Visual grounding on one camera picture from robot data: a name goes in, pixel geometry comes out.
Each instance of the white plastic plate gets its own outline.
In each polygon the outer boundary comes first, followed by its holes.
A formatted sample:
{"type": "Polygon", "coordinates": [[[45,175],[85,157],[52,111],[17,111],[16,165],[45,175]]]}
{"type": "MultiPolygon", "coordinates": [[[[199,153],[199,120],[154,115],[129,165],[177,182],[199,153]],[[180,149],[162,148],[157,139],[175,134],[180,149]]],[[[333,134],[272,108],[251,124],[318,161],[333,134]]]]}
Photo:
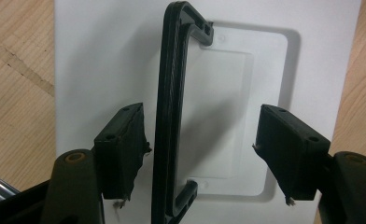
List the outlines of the white plastic plate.
{"type": "Polygon", "coordinates": [[[212,46],[189,46],[178,181],[200,194],[260,194],[267,165],[254,152],[262,104],[278,105],[284,35],[220,27],[212,46]]]}

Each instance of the black mount arm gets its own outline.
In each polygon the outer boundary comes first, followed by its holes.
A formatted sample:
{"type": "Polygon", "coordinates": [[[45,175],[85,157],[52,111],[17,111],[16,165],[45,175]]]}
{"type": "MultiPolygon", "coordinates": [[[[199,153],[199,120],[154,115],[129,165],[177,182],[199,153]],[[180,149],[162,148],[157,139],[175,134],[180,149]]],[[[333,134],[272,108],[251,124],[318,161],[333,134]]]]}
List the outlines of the black mount arm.
{"type": "Polygon", "coordinates": [[[314,200],[322,192],[322,223],[366,223],[366,157],[328,154],[330,141],[287,110],[263,105],[255,148],[287,198],[314,200]]]}
{"type": "Polygon", "coordinates": [[[0,224],[101,224],[102,194],[129,200],[149,152],[143,105],[123,107],[94,140],[92,150],[59,156],[50,181],[0,202],[0,224]]]}

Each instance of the circular hole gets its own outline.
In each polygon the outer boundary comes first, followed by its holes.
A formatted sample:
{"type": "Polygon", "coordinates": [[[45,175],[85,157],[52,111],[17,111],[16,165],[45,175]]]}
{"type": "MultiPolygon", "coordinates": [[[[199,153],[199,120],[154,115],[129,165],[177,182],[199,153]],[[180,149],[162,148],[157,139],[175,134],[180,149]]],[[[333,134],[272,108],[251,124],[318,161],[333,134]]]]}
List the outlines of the circular hole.
{"type": "Polygon", "coordinates": [[[78,223],[78,216],[70,215],[62,219],[59,224],[75,224],[78,223]]]}
{"type": "Polygon", "coordinates": [[[107,140],[111,140],[111,139],[113,139],[113,138],[116,138],[116,135],[114,135],[114,134],[110,134],[110,135],[108,135],[108,136],[106,137],[106,139],[107,139],[107,140]]]}
{"type": "Polygon", "coordinates": [[[85,154],[82,152],[75,152],[72,154],[69,154],[64,160],[69,163],[76,163],[79,161],[84,160],[85,154]]]}
{"type": "Polygon", "coordinates": [[[355,155],[355,154],[346,154],[345,157],[347,159],[349,159],[350,161],[356,162],[356,163],[361,163],[363,165],[366,165],[366,160],[364,160],[363,158],[355,155]]]}
{"type": "Polygon", "coordinates": [[[82,157],[82,155],[81,154],[73,154],[73,155],[71,155],[70,157],[69,157],[69,160],[71,160],[71,161],[76,161],[76,160],[78,160],[78,159],[80,159],[82,157]]]}
{"type": "Polygon", "coordinates": [[[309,140],[311,140],[313,142],[318,142],[319,141],[319,139],[317,137],[313,137],[313,136],[309,137],[309,140]]]}

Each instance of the wood grain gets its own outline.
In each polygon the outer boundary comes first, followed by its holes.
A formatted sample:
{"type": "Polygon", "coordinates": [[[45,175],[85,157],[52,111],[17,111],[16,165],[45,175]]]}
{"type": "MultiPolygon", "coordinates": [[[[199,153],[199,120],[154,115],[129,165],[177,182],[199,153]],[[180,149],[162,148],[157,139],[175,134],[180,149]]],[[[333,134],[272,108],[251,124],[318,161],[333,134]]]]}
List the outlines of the wood grain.
{"type": "MultiPolygon", "coordinates": [[[[366,0],[361,3],[330,154],[338,151],[366,156],[366,0]]],[[[314,223],[321,223],[319,213],[314,223]]]]}
{"type": "MultiPolygon", "coordinates": [[[[52,0],[0,1],[0,177],[17,189],[48,179],[55,160],[53,52],[52,0]]],[[[366,0],[331,144],[340,150],[366,155],[366,0]]]]}
{"type": "Polygon", "coordinates": [[[0,1],[0,177],[17,189],[55,160],[53,1],[0,1]]]}

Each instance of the metal bracket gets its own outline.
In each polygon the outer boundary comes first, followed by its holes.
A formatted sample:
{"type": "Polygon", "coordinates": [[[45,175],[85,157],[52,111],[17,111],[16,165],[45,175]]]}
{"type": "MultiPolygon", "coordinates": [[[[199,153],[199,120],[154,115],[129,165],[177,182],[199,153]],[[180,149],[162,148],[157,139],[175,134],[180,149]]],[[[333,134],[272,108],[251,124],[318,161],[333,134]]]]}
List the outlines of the metal bracket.
{"type": "Polygon", "coordinates": [[[154,146],[152,223],[178,223],[197,195],[190,181],[176,197],[176,170],[189,38],[210,46],[212,23],[188,2],[171,3],[165,11],[154,146]]]}

